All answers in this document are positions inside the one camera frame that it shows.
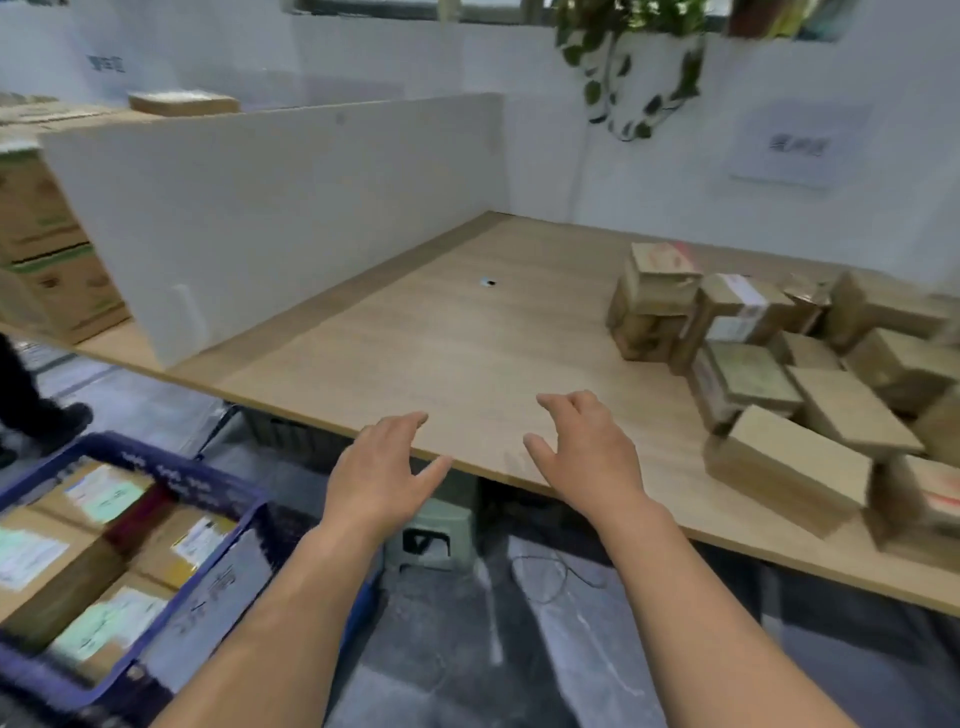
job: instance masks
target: cardboard box on shelf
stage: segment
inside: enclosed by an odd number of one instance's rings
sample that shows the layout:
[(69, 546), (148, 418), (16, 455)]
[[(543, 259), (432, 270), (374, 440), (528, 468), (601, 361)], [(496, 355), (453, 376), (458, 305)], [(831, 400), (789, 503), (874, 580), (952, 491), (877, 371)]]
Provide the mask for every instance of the cardboard box on shelf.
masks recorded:
[(140, 548), (173, 508), (173, 497), (149, 475), (91, 458), (74, 468), (32, 507), (102, 536), (121, 554)]
[(790, 333), (810, 333), (829, 309), (829, 285), (791, 273), (780, 281), (779, 287), (794, 303), (793, 317), (783, 330)]
[(128, 571), (53, 640), (47, 654), (96, 685), (175, 595), (172, 589)]
[(919, 415), (960, 381), (960, 351), (886, 328), (860, 339), (844, 364), (887, 406), (906, 415)]
[(778, 331), (767, 344), (767, 349), (784, 366), (801, 369), (841, 369), (840, 359), (833, 349), (820, 339), (800, 333)]
[(881, 551), (960, 571), (960, 469), (895, 457), (871, 488), (867, 524)]
[(787, 373), (804, 398), (797, 420), (810, 429), (881, 463), (924, 451), (909, 427), (850, 372), (787, 367)]
[(0, 631), (42, 650), (124, 570), (103, 539), (29, 507), (0, 519)]
[(873, 328), (928, 339), (948, 320), (944, 306), (917, 286), (877, 271), (845, 271), (830, 291), (826, 337), (846, 352)]
[(155, 116), (126, 109), (55, 117), (36, 115), (30, 124), (0, 127), (0, 264), (48, 255), (87, 241), (43, 160), (42, 139), (46, 134), (156, 121)]
[(777, 286), (744, 276), (704, 276), (687, 325), (670, 353), (670, 371), (685, 374), (706, 341), (766, 344), (793, 316)]
[(133, 558), (132, 570), (178, 590), (235, 525), (223, 516), (177, 505)]
[(130, 318), (91, 245), (0, 267), (0, 316), (76, 344)]
[(949, 387), (913, 424), (934, 460), (960, 468), (960, 384)]
[(752, 405), (705, 449), (707, 472), (826, 538), (867, 504), (870, 458)]
[(685, 316), (702, 275), (683, 245), (633, 243), (621, 278), (627, 311)]
[(130, 108), (156, 116), (208, 116), (236, 113), (240, 102), (232, 96), (200, 90), (131, 92)]
[(707, 341), (687, 375), (704, 425), (726, 431), (751, 404), (792, 417), (804, 401), (783, 368), (762, 347), (730, 341)]

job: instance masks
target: plastic stool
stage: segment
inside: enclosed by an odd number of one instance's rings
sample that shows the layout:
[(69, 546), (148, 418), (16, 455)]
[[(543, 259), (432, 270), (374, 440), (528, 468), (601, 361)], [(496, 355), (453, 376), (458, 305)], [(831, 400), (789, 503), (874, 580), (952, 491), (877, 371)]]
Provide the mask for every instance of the plastic stool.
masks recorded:
[(433, 497), (387, 542), (387, 569), (472, 569), (478, 493), (475, 475), (450, 471)]

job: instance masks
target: hanging plant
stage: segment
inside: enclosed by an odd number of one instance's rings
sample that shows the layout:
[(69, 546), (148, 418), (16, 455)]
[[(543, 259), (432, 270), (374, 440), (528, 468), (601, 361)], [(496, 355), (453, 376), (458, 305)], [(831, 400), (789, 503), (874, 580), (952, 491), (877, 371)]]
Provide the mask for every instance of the hanging plant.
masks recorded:
[[(587, 79), (584, 102), (590, 124), (606, 124), (621, 141), (649, 139), (657, 126), (700, 95), (707, 0), (555, 0), (554, 11), (556, 45), (566, 63), (582, 68)], [(624, 122), (614, 112), (623, 80), (634, 67), (631, 54), (617, 48), (627, 33), (696, 39), (684, 53), (677, 85), (655, 94), (642, 118)]]

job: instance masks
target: human hand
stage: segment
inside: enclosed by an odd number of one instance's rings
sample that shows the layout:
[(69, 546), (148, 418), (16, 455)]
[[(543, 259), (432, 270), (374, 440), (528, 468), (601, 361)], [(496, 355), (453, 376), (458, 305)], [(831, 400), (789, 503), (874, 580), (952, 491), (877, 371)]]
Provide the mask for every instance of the human hand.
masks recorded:
[(376, 548), (414, 517), (453, 465), (438, 457), (419, 474), (410, 472), (410, 446), (426, 420), (426, 412), (411, 412), (361, 430), (330, 474), (323, 527)]
[(537, 402), (557, 427), (557, 451), (533, 433), (523, 445), (546, 481), (594, 528), (646, 499), (634, 443), (596, 395), (537, 395)]

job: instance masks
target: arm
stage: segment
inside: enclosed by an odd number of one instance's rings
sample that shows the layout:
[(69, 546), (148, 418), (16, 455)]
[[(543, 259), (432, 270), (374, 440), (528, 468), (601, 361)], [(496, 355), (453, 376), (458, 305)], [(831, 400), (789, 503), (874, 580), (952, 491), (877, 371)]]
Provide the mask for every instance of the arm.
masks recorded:
[(610, 554), (670, 726), (853, 728), (644, 494), (634, 444), (610, 410), (590, 392), (538, 401), (557, 426), (557, 451), (533, 434), (524, 445)]
[(154, 728), (315, 728), (324, 719), (340, 639), (377, 548), (420, 510), (450, 469), (410, 473), (422, 412), (365, 427), (327, 484), (307, 533), (243, 621)]

